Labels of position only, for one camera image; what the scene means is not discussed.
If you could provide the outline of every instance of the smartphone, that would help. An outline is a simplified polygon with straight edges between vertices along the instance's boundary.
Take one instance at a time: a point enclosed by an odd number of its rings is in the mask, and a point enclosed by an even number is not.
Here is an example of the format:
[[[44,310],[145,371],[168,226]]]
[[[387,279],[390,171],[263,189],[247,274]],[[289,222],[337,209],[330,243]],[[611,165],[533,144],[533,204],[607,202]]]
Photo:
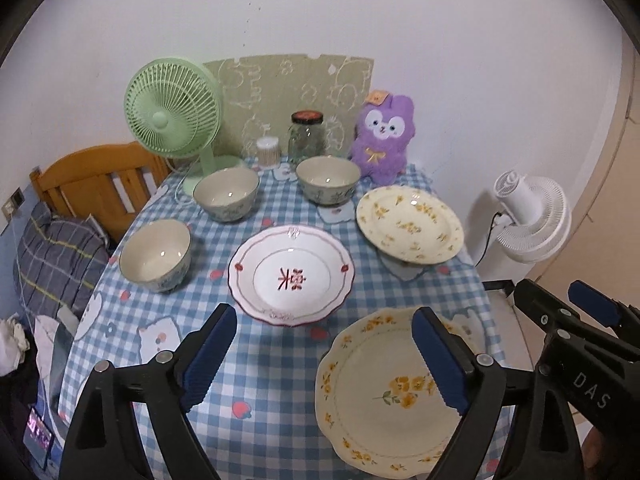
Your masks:
[[[47,466],[47,457],[53,442],[52,433],[44,424],[35,408],[31,409],[27,420],[27,428],[24,430],[22,440],[38,465],[44,470]]]

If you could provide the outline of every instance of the oval plate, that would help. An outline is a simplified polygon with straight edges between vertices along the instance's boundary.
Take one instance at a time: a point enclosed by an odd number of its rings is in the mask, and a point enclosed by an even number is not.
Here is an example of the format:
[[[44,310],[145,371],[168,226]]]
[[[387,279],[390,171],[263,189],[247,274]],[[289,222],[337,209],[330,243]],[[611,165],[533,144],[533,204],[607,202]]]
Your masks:
[[[452,259],[465,243],[452,209],[423,189],[386,186],[358,202],[358,226],[383,253],[412,264],[434,265]]]
[[[351,291],[349,251],[329,233],[305,225],[265,229],[229,263],[229,289],[251,317],[273,325],[319,321]]]
[[[316,419],[338,456],[382,478],[429,473],[460,421],[411,336],[414,308],[384,308],[335,338],[316,375]],[[472,336],[440,318],[475,353]]]

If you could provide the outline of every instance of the white cap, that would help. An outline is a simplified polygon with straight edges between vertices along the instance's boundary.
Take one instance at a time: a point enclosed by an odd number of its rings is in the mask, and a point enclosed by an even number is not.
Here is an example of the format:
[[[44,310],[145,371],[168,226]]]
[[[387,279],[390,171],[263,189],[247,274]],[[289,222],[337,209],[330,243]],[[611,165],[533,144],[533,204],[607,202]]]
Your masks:
[[[270,150],[278,147],[278,137],[260,137],[255,141],[259,150]]]

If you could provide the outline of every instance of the stuffed animal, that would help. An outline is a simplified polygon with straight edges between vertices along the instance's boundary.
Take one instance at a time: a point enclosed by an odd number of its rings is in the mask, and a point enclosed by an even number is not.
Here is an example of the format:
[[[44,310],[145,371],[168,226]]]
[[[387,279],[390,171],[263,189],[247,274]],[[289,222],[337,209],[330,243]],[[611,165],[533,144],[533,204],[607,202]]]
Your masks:
[[[389,186],[406,167],[406,147],[414,135],[414,102],[405,95],[388,95],[379,106],[367,104],[360,112],[351,160],[362,176]]]

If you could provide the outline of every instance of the wooden chair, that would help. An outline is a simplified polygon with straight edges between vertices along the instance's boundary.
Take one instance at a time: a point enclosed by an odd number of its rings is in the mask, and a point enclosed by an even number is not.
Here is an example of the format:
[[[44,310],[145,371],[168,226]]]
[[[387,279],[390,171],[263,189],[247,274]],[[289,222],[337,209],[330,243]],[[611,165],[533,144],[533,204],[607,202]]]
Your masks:
[[[33,189],[52,210],[81,219],[93,214],[111,237],[120,241],[149,200],[143,168],[150,170],[156,186],[169,175],[164,159],[137,142],[105,144],[71,153],[44,173],[33,171],[30,178]],[[122,181],[135,212],[127,212],[112,175]]]

